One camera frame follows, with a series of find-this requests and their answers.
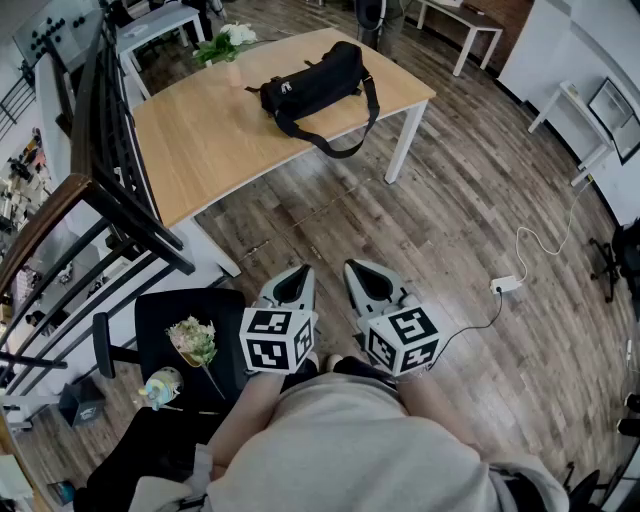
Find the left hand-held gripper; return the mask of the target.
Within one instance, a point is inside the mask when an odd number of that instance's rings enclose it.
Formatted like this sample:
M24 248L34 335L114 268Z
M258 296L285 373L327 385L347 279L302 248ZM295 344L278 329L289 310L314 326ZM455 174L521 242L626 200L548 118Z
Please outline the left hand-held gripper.
M315 271L309 264L278 274L244 309L239 332L251 372L295 373L314 345Z

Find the black duffel bag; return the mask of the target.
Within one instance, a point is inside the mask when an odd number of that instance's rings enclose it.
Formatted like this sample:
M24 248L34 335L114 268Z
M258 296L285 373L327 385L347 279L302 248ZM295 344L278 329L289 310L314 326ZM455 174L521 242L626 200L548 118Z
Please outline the black duffel bag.
M308 61L306 65L302 71L273 77L258 88L246 90L259 96L262 108L287 136L307 141L335 159L353 156L361 148L360 144L336 150L322 136L301 129L297 121L345 97L364 94L369 114L365 130L371 130L380 114L380 105L374 80L363 63L362 49L339 41L319 62Z

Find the person's right forearm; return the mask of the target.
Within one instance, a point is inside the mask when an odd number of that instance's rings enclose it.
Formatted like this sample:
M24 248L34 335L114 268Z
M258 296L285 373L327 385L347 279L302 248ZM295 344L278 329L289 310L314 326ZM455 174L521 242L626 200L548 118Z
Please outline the person's right forearm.
M488 455L467 418L451 403L433 376L419 371L395 382L401 401L412 417L429 424L431 450L445 460L487 462Z

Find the person's left forearm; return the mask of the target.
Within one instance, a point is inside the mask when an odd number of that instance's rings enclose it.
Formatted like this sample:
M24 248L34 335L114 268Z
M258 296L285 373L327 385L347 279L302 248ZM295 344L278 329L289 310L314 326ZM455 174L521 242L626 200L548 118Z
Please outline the person's left forearm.
M268 426L284 380L283 374L276 373L258 373L248 380L233 408L207 443L212 458L212 481L221 478L242 446Z

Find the dried flower bouquet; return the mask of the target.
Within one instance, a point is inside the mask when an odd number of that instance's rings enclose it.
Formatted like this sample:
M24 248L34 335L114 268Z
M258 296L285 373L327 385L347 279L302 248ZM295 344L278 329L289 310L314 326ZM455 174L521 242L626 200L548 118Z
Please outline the dried flower bouquet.
M202 324L194 316L189 316L186 320L168 327L165 333L181 357L191 367L201 368L220 397L225 399L225 395L209 370L209 364L218 352L213 323Z

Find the black office chair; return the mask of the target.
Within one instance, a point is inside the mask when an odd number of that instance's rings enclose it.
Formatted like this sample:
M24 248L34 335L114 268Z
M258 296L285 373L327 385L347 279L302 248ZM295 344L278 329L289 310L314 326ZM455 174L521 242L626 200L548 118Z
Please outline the black office chair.
M244 308L241 292L223 288L142 295L134 307L135 349L115 346L114 321L104 313L94 316L94 351L102 376L114 378L117 361L139 365L145 379L171 367L183 387L167 407L143 407L134 415L111 454L77 490L74 512L127 512L140 477L182 482L191 475L196 445L213 435L247 381L239 339ZM166 332L188 317L215 329L217 352L206 369L190 366Z

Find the pastel toy figure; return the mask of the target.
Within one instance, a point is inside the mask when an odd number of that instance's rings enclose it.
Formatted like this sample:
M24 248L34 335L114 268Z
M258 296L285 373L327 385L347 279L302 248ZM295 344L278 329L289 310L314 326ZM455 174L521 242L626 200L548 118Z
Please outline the pastel toy figure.
M163 367L147 379L138 393L149 400L154 411L158 411L181 394L183 385L183 378L175 368Z

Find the pink vase with flowers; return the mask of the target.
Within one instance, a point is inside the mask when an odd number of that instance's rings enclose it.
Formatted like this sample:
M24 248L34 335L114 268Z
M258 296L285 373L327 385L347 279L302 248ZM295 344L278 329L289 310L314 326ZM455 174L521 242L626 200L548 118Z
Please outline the pink vase with flowers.
M229 85L241 87L242 78L236 62L237 57L257 42L257 34L250 24L226 24L211 41L199 45L194 58L206 65L222 63Z

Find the small black box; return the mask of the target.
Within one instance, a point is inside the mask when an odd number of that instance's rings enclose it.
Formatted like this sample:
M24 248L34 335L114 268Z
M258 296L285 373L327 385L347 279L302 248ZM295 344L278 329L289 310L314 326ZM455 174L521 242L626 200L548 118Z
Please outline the small black box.
M58 409L66 423L75 428L94 421L104 411L106 398L91 377L75 384L66 384L60 395Z

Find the black swivel chair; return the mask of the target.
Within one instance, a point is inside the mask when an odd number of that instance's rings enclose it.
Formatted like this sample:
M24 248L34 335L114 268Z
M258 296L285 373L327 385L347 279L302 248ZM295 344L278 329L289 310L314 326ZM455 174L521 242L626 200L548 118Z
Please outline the black swivel chair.
M597 280L600 276L609 276L609 294L605 302L611 303L615 296L615 285L623 277L634 300L640 300L640 217L633 223L618 226L610 243L600 244L590 238L589 244L596 246L605 261L604 269L599 273L592 273L590 279Z

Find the dark white-rimmed shell chair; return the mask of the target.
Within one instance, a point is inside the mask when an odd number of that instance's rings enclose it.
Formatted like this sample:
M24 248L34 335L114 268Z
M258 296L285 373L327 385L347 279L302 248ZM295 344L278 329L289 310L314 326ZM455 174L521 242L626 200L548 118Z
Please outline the dark white-rimmed shell chair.
M358 24L366 31L378 30L385 17L386 0L354 0Z

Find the white side table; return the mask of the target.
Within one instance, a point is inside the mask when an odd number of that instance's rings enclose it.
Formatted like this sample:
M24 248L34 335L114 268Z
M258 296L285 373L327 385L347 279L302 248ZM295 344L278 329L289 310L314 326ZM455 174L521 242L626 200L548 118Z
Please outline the white side table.
M561 82L544 108L539 112L528 128L529 133L533 133L536 128L543 123L549 112L557 103L560 97L564 97L573 108L588 123L599 139L596 148L578 165L579 173L570 182L572 187L577 186L582 180L592 175L595 168L602 164L614 151L614 143L608 132L601 126L596 116L591 112L585 101L580 96L577 88L569 81Z

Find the white-legged table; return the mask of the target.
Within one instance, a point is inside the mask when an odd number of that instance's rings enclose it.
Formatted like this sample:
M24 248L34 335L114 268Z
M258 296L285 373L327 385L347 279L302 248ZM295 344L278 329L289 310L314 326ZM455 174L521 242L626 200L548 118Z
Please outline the white-legged table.
M480 69L485 70L502 36L502 26L489 18L487 15L476 13L473 10L464 7L462 3L459 3L458 5L449 5L446 3L438 2L436 0L418 1L421 4L416 25L416 28L418 30L421 30L423 28L426 13L428 11L440 12L467 28L467 35L464 44L460 50L458 60L452 72L454 77L460 76L464 64L467 61L467 57L469 56L469 53L471 51L471 47L473 46L473 43L476 39L476 36L481 32L493 34L493 37L485 52L484 58L482 59L480 64Z

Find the black framed picture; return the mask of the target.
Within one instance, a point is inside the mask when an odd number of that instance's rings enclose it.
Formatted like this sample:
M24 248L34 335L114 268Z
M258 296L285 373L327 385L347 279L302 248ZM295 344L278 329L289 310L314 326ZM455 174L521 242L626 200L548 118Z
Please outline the black framed picture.
M640 118L618 87L606 78L588 103L613 141L622 165L640 150Z

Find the white board with black dots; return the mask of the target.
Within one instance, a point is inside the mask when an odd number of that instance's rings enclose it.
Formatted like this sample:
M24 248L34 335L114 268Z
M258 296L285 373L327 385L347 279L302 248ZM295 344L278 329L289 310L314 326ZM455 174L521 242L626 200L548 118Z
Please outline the white board with black dots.
M98 0L46 0L12 38L31 68L47 52L48 39L72 72L86 60L100 14Z

